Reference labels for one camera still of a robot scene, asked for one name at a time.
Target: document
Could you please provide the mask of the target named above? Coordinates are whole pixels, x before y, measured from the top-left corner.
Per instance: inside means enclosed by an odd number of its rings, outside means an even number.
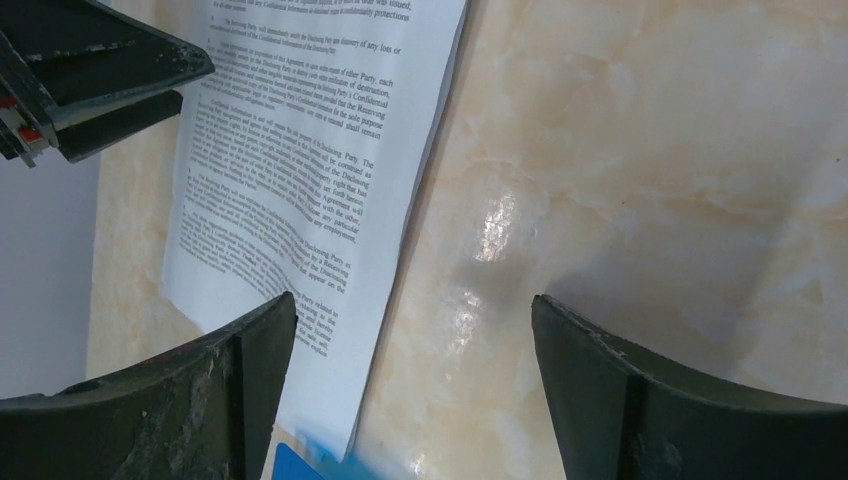
[[[217,72],[184,92],[163,291],[204,332],[294,293],[278,421],[341,460],[466,2],[194,9],[191,40]]]

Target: paper sheet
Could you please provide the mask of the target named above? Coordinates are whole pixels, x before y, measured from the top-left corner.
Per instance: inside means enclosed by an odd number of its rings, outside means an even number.
[[[341,459],[444,105],[462,0],[195,2],[164,293],[208,332],[292,291],[278,421]]]

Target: marble table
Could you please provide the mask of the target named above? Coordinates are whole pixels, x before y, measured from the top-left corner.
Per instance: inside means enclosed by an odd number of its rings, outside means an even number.
[[[112,3],[187,35],[188,0]],[[837,0],[473,2],[358,453],[390,478],[564,478],[542,292],[708,373],[848,403],[846,78]],[[90,376],[199,334],[159,291],[178,123],[103,155]]]

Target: blue object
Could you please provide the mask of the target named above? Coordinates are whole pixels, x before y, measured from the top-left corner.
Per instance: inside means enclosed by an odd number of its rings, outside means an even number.
[[[277,445],[272,480],[324,480],[288,445]]]

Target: stapler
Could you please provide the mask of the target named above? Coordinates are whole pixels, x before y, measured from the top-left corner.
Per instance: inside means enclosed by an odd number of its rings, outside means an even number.
[[[848,407],[729,382],[533,302],[568,480],[848,478]]]
[[[180,112],[203,49],[95,0],[0,2],[0,153],[71,163]]]

